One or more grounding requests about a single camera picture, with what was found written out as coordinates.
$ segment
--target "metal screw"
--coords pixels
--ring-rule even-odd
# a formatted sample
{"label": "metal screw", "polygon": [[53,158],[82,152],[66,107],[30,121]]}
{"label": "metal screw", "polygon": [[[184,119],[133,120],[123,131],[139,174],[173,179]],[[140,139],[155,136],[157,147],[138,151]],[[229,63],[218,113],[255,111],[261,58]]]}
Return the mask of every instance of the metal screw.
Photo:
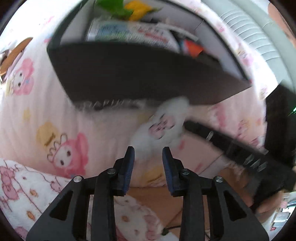
{"label": "metal screw", "polygon": [[223,182],[223,177],[217,176],[217,177],[215,177],[215,181],[218,183],[221,183],[221,182]]}
{"label": "metal screw", "polygon": [[206,138],[206,141],[210,141],[211,138],[213,137],[213,135],[214,135],[214,132],[213,131],[210,131],[209,134],[208,134],[208,136],[207,136],[207,138]]}
{"label": "metal screw", "polygon": [[115,168],[109,168],[108,171],[107,171],[107,173],[110,174],[110,175],[114,174],[115,172],[116,172]]}
{"label": "metal screw", "polygon": [[190,171],[188,170],[188,169],[186,169],[186,168],[184,168],[183,170],[182,170],[182,174],[183,175],[188,175],[190,173]]}
{"label": "metal screw", "polygon": [[81,176],[76,176],[76,177],[73,178],[73,181],[76,182],[76,183],[81,182],[81,180],[82,180]]}

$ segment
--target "green leaf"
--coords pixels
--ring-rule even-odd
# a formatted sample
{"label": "green leaf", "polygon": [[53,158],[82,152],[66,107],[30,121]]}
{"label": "green leaf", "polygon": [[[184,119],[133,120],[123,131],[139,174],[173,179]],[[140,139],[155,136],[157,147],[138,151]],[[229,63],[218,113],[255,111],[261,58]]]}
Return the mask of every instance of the green leaf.
{"label": "green leaf", "polygon": [[133,14],[133,10],[123,7],[123,0],[97,0],[96,5],[109,11],[112,15],[119,18],[129,18]]}

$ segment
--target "black cable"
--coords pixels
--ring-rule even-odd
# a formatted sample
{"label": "black cable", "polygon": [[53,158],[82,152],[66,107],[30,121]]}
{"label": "black cable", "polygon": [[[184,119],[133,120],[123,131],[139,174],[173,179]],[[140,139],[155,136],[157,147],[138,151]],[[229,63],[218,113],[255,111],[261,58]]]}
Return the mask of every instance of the black cable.
{"label": "black cable", "polygon": [[163,231],[161,232],[161,235],[165,236],[165,235],[167,235],[169,233],[169,230],[177,229],[177,228],[180,228],[180,227],[181,227],[181,225],[176,225],[176,226],[171,226],[169,228],[164,228]]}
{"label": "black cable", "polygon": [[167,230],[170,230],[170,229],[177,229],[177,228],[180,228],[181,225],[177,225],[177,226],[171,226],[169,228],[166,228]]}

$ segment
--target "yellow object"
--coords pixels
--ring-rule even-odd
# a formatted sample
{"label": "yellow object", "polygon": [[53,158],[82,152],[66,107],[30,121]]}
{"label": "yellow object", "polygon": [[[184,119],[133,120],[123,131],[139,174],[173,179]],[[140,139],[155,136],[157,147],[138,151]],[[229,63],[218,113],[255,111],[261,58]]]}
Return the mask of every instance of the yellow object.
{"label": "yellow object", "polygon": [[147,4],[144,4],[138,0],[131,1],[124,6],[125,9],[133,10],[133,14],[128,20],[137,21],[144,17],[148,12],[152,11],[153,8]]}
{"label": "yellow object", "polygon": [[38,128],[36,140],[45,150],[49,151],[53,146],[54,141],[59,139],[60,136],[58,129],[48,121]]}
{"label": "yellow object", "polygon": [[14,80],[14,75],[11,74],[7,79],[6,82],[4,83],[4,89],[5,89],[5,96],[9,96],[12,93],[12,87],[13,87],[13,80]]}
{"label": "yellow object", "polygon": [[145,110],[138,114],[138,125],[142,125],[149,121],[150,117],[153,115],[153,110]]}
{"label": "yellow object", "polygon": [[163,165],[156,166],[152,170],[147,171],[141,177],[141,184],[144,187],[163,186],[166,184]]}
{"label": "yellow object", "polygon": [[22,115],[22,118],[24,121],[30,121],[31,118],[31,114],[30,114],[30,109],[27,108],[26,110],[24,110],[24,113]]}

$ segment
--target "colorful packaging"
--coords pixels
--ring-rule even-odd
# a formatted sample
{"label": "colorful packaging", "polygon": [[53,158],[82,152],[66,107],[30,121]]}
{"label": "colorful packaging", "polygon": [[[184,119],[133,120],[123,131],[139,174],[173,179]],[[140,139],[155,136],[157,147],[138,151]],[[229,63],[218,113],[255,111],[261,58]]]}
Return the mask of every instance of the colorful packaging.
{"label": "colorful packaging", "polygon": [[184,54],[193,58],[196,58],[204,50],[201,45],[187,39],[182,40],[181,48]]}
{"label": "colorful packaging", "polygon": [[170,31],[149,23],[94,19],[86,40],[143,43],[177,53],[180,51],[179,44]]}

